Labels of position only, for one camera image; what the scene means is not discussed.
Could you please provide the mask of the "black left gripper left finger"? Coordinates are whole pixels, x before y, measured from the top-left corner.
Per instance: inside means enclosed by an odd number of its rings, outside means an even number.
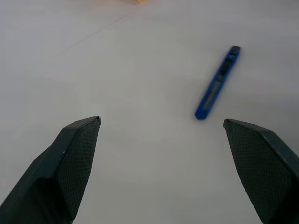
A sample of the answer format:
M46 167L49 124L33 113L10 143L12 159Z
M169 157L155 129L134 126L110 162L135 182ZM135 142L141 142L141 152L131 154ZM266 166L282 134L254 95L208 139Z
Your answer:
M99 116L64 127L0 206L2 224L71 224L92 169Z

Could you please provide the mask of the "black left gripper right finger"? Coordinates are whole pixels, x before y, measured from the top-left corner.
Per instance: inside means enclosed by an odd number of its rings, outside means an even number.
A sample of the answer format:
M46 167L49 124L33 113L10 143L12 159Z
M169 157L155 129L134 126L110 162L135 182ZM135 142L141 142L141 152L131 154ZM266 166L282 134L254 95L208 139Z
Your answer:
M241 183L264 224L299 222L299 158L271 130L223 123Z

